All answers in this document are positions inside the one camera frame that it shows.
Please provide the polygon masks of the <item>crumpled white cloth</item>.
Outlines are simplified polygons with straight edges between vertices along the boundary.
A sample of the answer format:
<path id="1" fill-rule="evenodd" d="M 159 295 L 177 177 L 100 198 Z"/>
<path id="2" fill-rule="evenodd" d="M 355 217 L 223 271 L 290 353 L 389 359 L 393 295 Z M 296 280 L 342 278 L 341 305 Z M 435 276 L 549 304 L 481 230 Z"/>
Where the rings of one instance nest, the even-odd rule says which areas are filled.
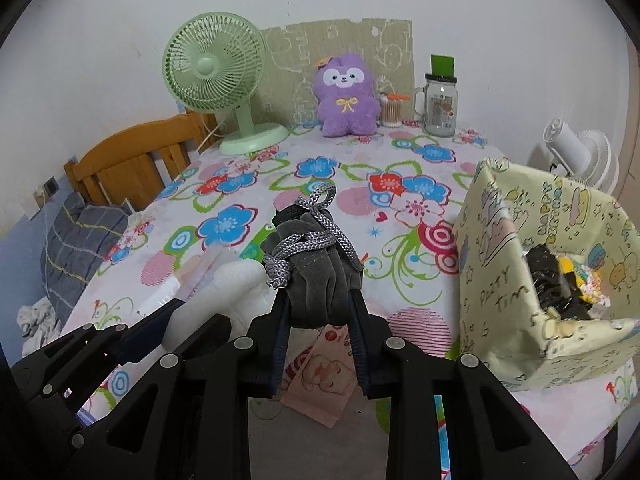
<path id="1" fill-rule="evenodd" d="M 23 358 L 58 339 L 62 330 L 61 322 L 47 297 L 42 297 L 32 306 L 20 307 L 16 322 L 23 336 Z"/>

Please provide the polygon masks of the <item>floral tablecloth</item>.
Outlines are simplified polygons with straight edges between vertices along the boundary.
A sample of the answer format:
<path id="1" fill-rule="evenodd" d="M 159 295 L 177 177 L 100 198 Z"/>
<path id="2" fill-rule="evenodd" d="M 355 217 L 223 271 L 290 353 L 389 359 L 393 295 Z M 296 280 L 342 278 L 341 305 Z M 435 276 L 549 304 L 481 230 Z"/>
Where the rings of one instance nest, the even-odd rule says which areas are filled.
<path id="1" fill-rule="evenodd" d="M 238 258 L 262 260 L 260 244 L 277 210 L 320 184 L 337 188 L 330 211 L 366 270 L 367 306 L 396 336 L 431 356 L 459 355 L 458 256 L 454 219 L 477 163 L 501 153 L 473 130 L 436 140 L 416 127 L 378 129 L 373 136 L 324 138 L 319 127 L 294 128 L 278 145 L 247 155 L 216 148 L 194 159 L 154 200 L 129 217 L 76 302 L 63 334 L 132 324 L 155 310 L 169 285 L 213 244 Z M 620 455 L 639 421 L 634 366 L 572 386 L 518 393 L 525 408 L 581 479 L 605 470 L 608 446 Z"/>

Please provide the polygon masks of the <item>wooden chair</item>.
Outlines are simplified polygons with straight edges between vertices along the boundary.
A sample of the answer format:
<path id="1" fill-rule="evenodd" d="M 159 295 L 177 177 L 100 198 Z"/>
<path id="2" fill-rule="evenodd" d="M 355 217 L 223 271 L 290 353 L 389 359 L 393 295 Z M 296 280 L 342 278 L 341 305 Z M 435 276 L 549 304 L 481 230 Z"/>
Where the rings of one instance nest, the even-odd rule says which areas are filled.
<path id="1" fill-rule="evenodd" d="M 165 185 L 156 163 L 162 162 L 175 179 L 192 162 L 188 146 L 201 152 L 213 144 L 206 136 L 217 125 L 213 114 L 186 112 L 136 125 L 96 144 L 64 170 L 72 189 L 93 205 L 129 202 L 142 210 Z"/>

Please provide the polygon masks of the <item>grey drawstring pouch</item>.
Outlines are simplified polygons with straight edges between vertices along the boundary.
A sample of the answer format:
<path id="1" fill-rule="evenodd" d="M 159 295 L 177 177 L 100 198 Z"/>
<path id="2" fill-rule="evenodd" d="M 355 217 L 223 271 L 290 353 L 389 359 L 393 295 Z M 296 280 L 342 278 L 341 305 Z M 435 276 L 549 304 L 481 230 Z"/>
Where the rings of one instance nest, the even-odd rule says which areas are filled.
<path id="1" fill-rule="evenodd" d="M 324 182 L 297 197 L 276 213 L 262 242 L 269 285 L 285 292 L 297 328 L 346 325 L 350 293 L 362 286 L 363 264 L 329 211 L 335 195 L 335 185 Z"/>

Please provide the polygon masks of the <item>white soft object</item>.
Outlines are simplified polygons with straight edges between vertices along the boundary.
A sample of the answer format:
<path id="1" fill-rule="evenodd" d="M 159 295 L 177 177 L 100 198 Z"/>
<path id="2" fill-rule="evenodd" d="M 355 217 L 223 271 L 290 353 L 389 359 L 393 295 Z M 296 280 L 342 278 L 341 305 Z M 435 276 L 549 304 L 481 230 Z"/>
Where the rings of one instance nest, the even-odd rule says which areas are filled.
<path id="1" fill-rule="evenodd" d="M 274 296 L 261 263 L 247 259 L 226 263 L 174 311 L 160 346 L 165 351 L 177 349 L 214 314 L 230 320 L 231 338 L 245 336 L 254 318 L 270 312 Z"/>

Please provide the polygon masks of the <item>pink wet wipes pack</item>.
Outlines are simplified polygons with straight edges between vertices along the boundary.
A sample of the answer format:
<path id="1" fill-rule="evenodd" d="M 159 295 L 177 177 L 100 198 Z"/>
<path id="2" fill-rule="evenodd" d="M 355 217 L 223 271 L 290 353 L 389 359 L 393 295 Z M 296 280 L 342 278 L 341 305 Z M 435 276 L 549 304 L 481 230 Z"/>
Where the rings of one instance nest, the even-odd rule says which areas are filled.
<path id="1" fill-rule="evenodd" d="M 293 367 L 282 404 L 333 428 L 357 385 L 348 327 L 327 325 Z"/>

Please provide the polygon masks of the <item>grey striped pillow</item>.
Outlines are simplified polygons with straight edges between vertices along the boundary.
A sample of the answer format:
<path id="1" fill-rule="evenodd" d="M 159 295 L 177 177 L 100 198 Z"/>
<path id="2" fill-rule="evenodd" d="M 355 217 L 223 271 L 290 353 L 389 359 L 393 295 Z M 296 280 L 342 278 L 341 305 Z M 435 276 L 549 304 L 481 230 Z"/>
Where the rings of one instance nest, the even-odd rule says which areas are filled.
<path id="1" fill-rule="evenodd" d="M 127 220 L 125 208 L 87 204 L 77 192 L 62 203 L 47 228 L 40 260 L 44 293 L 62 323 L 119 241 Z"/>

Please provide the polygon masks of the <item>purple plush toy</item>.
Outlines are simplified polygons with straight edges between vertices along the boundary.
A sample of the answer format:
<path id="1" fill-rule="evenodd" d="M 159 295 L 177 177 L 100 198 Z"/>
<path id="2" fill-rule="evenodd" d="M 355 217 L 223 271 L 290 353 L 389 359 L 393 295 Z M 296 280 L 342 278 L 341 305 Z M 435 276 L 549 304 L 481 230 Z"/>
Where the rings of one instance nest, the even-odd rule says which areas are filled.
<path id="1" fill-rule="evenodd" d="M 332 56 L 314 78 L 322 134 L 326 138 L 375 134 L 381 104 L 374 92 L 374 77 L 358 53 Z"/>

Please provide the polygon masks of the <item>toothpick holder orange lid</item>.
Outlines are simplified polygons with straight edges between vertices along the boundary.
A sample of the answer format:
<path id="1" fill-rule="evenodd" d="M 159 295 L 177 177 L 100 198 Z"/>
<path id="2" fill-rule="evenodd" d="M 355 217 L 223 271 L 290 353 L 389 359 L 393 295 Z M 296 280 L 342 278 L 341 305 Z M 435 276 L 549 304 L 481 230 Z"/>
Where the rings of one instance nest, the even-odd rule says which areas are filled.
<path id="1" fill-rule="evenodd" d="M 385 93 L 380 94 L 380 123 L 386 128 L 399 128 L 402 125 L 402 107 L 410 101 L 406 94 Z"/>

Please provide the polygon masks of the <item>glass jar with green lid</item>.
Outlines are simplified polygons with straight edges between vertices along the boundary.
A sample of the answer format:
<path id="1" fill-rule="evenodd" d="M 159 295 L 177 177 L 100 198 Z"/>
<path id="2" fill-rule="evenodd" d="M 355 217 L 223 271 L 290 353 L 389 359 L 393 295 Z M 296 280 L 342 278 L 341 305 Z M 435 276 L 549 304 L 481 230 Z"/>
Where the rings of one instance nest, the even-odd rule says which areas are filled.
<path id="1" fill-rule="evenodd" d="M 425 74 L 425 84 L 415 88 L 412 97 L 414 114 L 419 118 L 425 133 L 451 138 L 456 132 L 457 82 L 457 77 L 454 76 L 454 58 L 432 54 L 431 71 Z"/>

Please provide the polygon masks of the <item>green desk fan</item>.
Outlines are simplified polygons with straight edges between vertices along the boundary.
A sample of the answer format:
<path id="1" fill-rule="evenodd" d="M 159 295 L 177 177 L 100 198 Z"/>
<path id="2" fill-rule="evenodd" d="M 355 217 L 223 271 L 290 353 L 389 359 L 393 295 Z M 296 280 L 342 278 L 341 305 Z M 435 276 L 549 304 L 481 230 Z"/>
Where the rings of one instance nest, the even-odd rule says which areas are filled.
<path id="1" fill-rule="evenodd" d="M 250 111 L 264 74 L 266 46 L 262 33 L 238 14 L 203 13 L 182 24 L 163 55 L 163 77 L 171 95 L 188 110 L 212 114 L 231 110 L 238 130 L 219 149 L 226 156 L 271 148 L 288 137 L 274 122 L 255 124 Z"/>

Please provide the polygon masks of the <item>beige cartoon wall board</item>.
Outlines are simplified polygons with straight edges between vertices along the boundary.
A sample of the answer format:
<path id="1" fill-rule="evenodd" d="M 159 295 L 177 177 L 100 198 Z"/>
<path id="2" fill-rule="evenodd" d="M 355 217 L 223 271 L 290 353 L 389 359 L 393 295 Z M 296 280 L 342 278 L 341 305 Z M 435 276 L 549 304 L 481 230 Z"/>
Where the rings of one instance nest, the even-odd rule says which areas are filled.
<path id="1" fill-rule="evenodd" d="M 346 52 L 359 54 L 374 77 L 376 94 L 408 94 L 414 87 L 413 24 L 409 20 L 341 18 L 265 29 L 266 65 L 250 99 L 255 122 L 285 126 L 317 120 L 312 91 L 318 63 Z"/>

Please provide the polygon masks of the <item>white standing fan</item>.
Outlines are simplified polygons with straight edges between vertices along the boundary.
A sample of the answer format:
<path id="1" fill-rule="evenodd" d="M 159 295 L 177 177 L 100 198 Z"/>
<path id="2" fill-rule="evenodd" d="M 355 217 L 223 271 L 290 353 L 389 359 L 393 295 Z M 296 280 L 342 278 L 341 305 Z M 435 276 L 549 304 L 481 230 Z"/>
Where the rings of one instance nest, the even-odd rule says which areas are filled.
<path id="1" fill-rule="evenodd" d="M 554 118 L 542 134 L 544 145 L 573 180 L 612 195 L 620 163 L 606 135 L 599 130 L 574 131 Z"/>

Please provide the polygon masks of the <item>yellow cartoon fabric storage box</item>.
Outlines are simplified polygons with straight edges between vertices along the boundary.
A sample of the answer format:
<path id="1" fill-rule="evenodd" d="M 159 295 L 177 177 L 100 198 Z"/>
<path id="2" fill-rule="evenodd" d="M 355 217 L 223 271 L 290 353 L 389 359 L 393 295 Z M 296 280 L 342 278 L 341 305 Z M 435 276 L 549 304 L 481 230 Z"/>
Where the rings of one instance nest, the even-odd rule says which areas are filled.
<path id="1" fill-rule="evenodd" d="M 461 349 L 511 390 L 617 370 L 639 351 L 639 231 L 613 197 L 486 158 L 454 225 Z"/>

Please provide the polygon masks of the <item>yellow item in box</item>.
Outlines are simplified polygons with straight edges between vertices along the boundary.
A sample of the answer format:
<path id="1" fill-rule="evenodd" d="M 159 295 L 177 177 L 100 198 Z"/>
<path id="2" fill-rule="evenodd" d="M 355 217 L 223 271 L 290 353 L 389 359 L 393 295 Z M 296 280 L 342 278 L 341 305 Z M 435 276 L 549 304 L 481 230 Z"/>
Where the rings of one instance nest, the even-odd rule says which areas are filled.
<path id="1" fill-rule="evenodd" d="M 563 320 L 600 320 L 611 307 L 602 280 L 590 266 L 570 255 L 554 254 L 546 245 L 530 248 L 524 256 L 538 304 Z"/>

